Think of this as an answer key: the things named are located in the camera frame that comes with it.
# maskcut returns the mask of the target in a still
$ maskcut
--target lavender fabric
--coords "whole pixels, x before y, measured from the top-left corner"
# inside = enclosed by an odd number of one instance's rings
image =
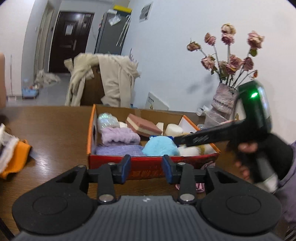
[[[104,146],[138,145],[140,136],[130,128],[105,127],[101,130]]]
[[[123,145],[123,146],[97,146],[96,155],[100,156],[146,156],[142,153],[144,147],[139,145]]]
[[[291,229],[296,227],[296,141],[291,145],[294,150],[293,164],[288,174],[279,181],[275,196],[281,201],[283,217]]]

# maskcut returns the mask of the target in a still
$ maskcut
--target doorway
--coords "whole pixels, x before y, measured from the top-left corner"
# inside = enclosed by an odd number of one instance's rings
[[[38,32],[34,62],[34,78],[36,77],[36,74],[39,70],[44,69],[45,45],[53,13],[54,7],[49,2],[47,2]]]
[[[49,72],[68,73],[64,60],[85,53],[93,17],[93,13],[59,13],[52,40]]]

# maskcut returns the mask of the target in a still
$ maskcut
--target gray floor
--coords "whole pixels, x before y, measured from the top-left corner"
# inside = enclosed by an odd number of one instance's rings
[[[58,74],[58,76],[61,78],[61,82],[54,83],[51,86],[41,89],[36,99],[17,99],[16,101],[8,100],[6,106],[65,105],[70,74]]]

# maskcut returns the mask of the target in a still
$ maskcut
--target brown table surface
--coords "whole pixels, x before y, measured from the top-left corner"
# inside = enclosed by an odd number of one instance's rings
[[[203,123],[196,113],[186,114],[195,124]],[[0,217],[8,228],[19,231],[13,220],[13,202],[25,192],[56,177],[79,164],[87,165],[86,140],[91,107],[10,107],[2,111],[8,117],[13,135],[28,140],[33,146],[33,158],[18,174],[0,180]],[[239,176],[233,166],[234,156],[224,151],[226,143],[217,143],[221,155],[217,165]],[[164,178],[128,180],[116,185],[117,195],[173,195],[174,185],[168,185]],[[90,184],[88,195],[96,198],[96,184]],[[0,240],[5,240],[0,232]]]

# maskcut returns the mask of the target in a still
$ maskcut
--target purple sleeve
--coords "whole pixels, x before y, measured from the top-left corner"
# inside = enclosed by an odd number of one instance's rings
[[[296,227],[296,141],[291,145],[294,159],[288,174],[279,181],[275,196],[281,201],[283,217],[291,228]]]

